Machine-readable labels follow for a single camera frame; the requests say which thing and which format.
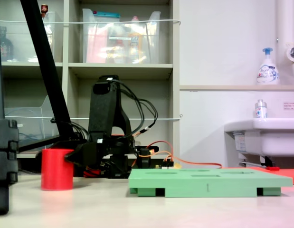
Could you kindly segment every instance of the table surface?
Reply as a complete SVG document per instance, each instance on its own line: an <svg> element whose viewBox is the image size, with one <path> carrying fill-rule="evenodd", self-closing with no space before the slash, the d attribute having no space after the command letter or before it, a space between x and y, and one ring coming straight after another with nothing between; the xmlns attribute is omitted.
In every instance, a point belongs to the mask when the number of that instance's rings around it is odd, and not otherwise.
<svg viewBox="0 0 294 228"><path fill-rule="evenodd" d="M281 197L136 197L128 180L74 179L69 191L41 191L19 176L0 228L294 228L294 187Z"/></svg>

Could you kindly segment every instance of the sink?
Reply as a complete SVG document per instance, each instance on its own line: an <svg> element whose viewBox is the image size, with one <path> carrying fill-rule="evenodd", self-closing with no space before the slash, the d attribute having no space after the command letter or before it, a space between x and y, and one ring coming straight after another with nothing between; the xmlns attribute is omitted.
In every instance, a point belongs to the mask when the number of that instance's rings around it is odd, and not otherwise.
<svg viewBox="0 0 294 228"><path fill-rule="evenodd" d="M260 156L294 156L294 118L255 118L228 123L237 151Z"/></svg>

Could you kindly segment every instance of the green plastic board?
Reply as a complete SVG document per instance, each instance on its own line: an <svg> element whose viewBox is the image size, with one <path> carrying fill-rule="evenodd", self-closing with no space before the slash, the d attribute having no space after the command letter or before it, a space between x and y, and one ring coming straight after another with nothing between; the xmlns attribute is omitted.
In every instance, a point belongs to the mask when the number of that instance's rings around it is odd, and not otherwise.
<svg viewBox="0 0 294 228"><path fill-rule="evenodd" d="M253 169L133 169L130 193L165 197L280 196L293 179Z"/></svg>

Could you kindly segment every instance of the red cup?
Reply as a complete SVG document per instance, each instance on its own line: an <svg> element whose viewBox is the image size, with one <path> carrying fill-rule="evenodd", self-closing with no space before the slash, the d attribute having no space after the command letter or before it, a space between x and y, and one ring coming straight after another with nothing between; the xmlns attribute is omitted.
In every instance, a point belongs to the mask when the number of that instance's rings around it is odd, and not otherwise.
<svg viewBox="0 0 294 228"><path fill-rule="evenodd" d="M45 191L61 191L73 188L72 163L65 161L70 149L42 150L41 189Z"/></svg>

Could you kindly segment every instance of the sticker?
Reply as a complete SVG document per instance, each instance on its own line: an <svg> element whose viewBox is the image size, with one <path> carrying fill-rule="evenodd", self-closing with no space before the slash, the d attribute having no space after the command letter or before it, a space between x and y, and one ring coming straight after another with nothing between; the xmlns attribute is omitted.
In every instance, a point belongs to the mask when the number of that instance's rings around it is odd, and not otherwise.
<svg viewBox="0 0 294 228"><path fill-rule="evenodd" d="M233 134L237 151L246 151L245 136L242 133Z"/></svg>
<svg viewBox="0 0 294 228"><path fill-rule="evenodd" d="M131 37L109 37L109 39L131 40Z"/></svg>
<svg viewBox="0 0 294 228"><path fill-rule="evenodd" d="M263 65L259 70L256 81L258 83L272 82L279 79L279 72L274 66Z"/></svg>
<svg viewBox="0 0 294 228"><path fill-rule="evenodd" d="M284 110L294 111L294 102L284 102Z"/></svg>

